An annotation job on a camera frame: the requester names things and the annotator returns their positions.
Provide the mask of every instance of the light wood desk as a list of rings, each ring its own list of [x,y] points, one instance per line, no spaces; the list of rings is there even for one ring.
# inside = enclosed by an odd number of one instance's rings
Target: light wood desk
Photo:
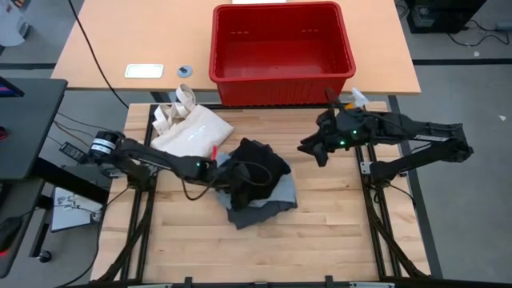
[[[306,0],[288,0],[305,2]],[[335,0],[342,8],[357,67],[344,91],[421,92],[393,0]],[[216,90],[208,76],[214,8],[231,0],[87,0],[80,19],[107,79],[116,90],[170,91],[185,83]],[[163,64],[160,79],[126,79],[128,64]],[[179,67],[194,69],[191,77]],[[87,43],[74,25],[52,78],[70,90],[107,90]]]
[[[148,104],[130,107],[127,137],[143,141],[149,108]],[[373,102],[369,110],[386,110],[386,104]],[[185,276],[193,277],[194,282],[322,282],[325,275],[333,275],[335,281],[377,280],[354,150],[330,154],[327,166],[319,168],[314,157],[296,148],[301,139],[317,130],[315,119],[323,111],[216,111],[235,127],[219,147],[221,152],[234,150],[243,137],[248,137],[270,144],[290,163],[298,188],[298,208],[236,230],[213,190],[191,202],[171,172],[160,172],[144,282],[182,283]],[[376,146],[376,152],[383,161],[400,156],[396,146]],[[408,190],[405,178],[396,178],[393,184]],[[125,179],[114,181],[110,198],[125,187]],[[429,273],[411,200],[393,189],[385,193],[398,244],[420,270]],[[129,191],[109,206],[92,279],[105,272],[124,246],[133,198],[133,191]],[[384,242],[382,250],[389,273],[390,258]]]

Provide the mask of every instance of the white tote bag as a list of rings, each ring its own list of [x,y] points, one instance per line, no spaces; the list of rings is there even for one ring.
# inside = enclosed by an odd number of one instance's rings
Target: white tote bag
[[[208,108],[197,105],[187,85],[181,84],[176,95],[181,103],[160,105],[154,113],[153,126],[160,136],[151,146],[176,156],[211,156],[213,147],[220,146],[234,128]]]

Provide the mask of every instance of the black monitor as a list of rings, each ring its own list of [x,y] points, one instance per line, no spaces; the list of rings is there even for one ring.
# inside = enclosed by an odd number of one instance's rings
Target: black monitor
[[[23,97],[25,93],[14,86],[11,82],[0,77],[0,98],[4,97]]]

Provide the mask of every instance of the red plastic basket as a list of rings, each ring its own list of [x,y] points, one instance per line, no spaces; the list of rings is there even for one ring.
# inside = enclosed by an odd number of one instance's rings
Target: red plastic basket
[[[334,2],[220,5],[213,28],[210,78],[226,106],[325,103],[355,73]]]

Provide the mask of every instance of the gray cloth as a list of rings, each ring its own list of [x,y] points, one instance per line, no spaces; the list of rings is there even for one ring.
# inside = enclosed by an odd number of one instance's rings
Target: gray cloth
[[[256,223],[264,222],[268,218],[279,214],[279,212],[288,211],[297,208],[297,203],[272,201],[261,208],[247,207],[241,211],[227,211],[227,218],[237,227],[237,230],[251,226]]]
[[[227,154],[219,154],[217,156],[217,164],[220,166],[225,161],[229,160],[231,156]],[[287,202],[287,203],[297,203],[297,200],[295,198],[295,183],[294,183],[294,177],[291,173],[285,174],[281,176],[279,179],[278,184],[272,191],[272,194],[267,199],[259,199],[259,200],[253,200],[249,203],[249,207],[263,207],[268,202]],[[219,203],[221,203],[222,206],[224,206],[227,209],[231,209],[231,194],[225,193],[223,190],[220,190],[217,193],[217,200]]]

